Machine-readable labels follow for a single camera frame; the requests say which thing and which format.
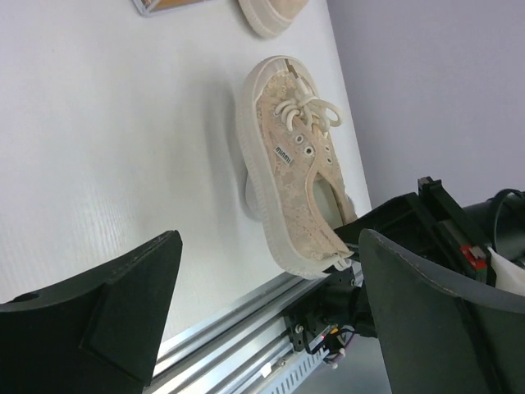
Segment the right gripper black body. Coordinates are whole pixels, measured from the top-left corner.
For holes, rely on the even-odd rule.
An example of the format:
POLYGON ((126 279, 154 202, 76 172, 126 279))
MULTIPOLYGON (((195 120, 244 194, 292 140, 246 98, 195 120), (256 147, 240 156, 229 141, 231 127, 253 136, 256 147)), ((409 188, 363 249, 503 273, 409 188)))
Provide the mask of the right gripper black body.
POLYGON ((410 250, 477 282, 491 283, 486 237, 440 180, 418 179, 417 226, 410 250))

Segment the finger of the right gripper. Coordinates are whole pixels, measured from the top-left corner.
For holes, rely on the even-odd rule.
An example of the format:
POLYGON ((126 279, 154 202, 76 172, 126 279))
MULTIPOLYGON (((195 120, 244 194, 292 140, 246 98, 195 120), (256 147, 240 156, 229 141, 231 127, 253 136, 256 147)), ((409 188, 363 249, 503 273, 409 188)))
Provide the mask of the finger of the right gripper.
POLYGON ((430 213, 416 193, 388 200, 350 224, 336 229, 336 235, 353 252, 351 259, 359 262, 359 237, 364 230, 374 230, 405 249, 425 258, 435 252, 431 235, 430 213))

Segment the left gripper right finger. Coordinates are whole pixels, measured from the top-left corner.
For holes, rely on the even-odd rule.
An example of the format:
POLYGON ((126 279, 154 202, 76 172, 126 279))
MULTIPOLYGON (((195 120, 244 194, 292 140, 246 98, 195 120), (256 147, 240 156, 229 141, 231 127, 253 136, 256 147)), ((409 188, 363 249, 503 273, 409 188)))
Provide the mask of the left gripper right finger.
POLYGON ((359 237, 364 284, 393 393, 522 393, 524 298, 359 237))

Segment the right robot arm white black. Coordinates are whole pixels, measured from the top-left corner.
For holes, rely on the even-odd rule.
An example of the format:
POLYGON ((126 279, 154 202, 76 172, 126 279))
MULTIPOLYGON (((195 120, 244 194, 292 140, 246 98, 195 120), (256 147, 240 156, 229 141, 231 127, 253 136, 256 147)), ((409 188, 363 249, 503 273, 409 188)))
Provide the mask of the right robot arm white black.
POLYGON ((496 284, 497 253, 524 266, 524 193, 503 189, 488 200, 461 207, 442 182, 418 180, 418 191, 394 197, 336 235, 359 260, 358 238, 374 230, 412 253, 489 286, 496 284))

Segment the beige lace sneaker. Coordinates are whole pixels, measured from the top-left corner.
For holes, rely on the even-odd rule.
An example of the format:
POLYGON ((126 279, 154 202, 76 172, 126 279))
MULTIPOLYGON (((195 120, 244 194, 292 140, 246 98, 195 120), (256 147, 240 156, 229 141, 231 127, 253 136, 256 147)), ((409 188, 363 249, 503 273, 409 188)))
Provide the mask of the beige lace sneaker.
POLYGON ((356 221, 331 130, 340 109, 319 97, 305 65, 284 55, 247 76, 236 134, 270 253, 288 273, 318 279, 344 271, 356 253, 336 229, 356 221))
POLYGON ((273 39, 286 31, 308 0, 239 0, 241 11, 253 31, 273 39))

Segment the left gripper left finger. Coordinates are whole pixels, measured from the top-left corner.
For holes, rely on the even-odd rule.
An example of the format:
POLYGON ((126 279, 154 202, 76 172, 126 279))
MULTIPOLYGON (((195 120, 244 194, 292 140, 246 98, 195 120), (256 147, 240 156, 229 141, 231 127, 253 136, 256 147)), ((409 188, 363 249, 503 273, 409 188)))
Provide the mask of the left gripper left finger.
POLYGON ((141 393, 150 385, 183 242, 136 249, 1 305, 3 393, 141 393))

